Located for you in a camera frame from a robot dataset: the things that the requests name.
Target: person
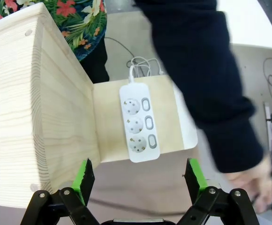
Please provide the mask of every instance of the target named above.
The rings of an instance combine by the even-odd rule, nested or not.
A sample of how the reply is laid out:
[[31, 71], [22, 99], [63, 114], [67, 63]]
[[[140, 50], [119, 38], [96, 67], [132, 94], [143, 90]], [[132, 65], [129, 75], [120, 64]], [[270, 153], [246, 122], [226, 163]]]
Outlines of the person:
[[154, 48], [204, 131], [217, 169], [256, 198], [257, 212], [272, 203], [271, 161], [259, 143], [216, 0], [135, 0], [151, 22]]
[[93, 83], [109, 81], [104, 35], [107, 14], [103, 0], [0, 0], [0, 19], [43, 2]]

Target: dark navy sleeve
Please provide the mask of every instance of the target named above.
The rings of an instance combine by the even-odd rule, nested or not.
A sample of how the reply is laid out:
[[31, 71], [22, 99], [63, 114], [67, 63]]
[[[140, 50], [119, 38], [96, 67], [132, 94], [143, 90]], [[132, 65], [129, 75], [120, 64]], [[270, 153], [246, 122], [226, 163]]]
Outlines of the dark navy sleeve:
[[216, 11], [216, 1], [135, 2], [151, 22], [155, 50], [205, 132], [218, 170], [257, 165], [264, 151], [249, 121], [254, 107], [243, 96], [225, 15]]

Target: light wood surface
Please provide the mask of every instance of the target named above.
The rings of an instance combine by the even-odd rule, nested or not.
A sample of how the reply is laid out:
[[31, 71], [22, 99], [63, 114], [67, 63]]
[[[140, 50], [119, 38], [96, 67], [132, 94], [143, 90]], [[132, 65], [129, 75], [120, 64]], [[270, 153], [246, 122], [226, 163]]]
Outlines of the light wood surface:
[[44, 4], [0, 20], [0, 205], [26, 207], [100, 163], [92, 89]]
[[[183, 138], [171, 80], [165, 76], [135, 78], [148, 85], [161, 154], [183, 150]], [[94, 84], [94, 108], [102, 162], [129, 159], [119, 99], [128, 80]]]

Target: black pants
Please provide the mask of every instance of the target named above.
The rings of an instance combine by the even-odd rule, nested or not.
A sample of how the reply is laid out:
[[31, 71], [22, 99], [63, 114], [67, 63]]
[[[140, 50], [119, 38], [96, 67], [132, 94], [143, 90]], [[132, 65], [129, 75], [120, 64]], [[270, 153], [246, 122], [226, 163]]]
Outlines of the black pants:
[[103, 36], [96, 48], [86, 58], [80, 61], [81, 66], [88, 74], [92, 83], [101, 83], [110, 80], [105, 67], [107, 59], [108, 55]]

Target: tropical print fabric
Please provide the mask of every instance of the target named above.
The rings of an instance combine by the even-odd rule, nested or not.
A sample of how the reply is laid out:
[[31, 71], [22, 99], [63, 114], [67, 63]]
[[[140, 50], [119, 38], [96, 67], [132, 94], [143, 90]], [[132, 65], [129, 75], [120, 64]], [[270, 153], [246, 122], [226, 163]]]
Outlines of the tropical print fabric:
[[103, 0], [0, 0], [0, 19], [43, 2], [78, 60], [104, 36], [107, 14]]

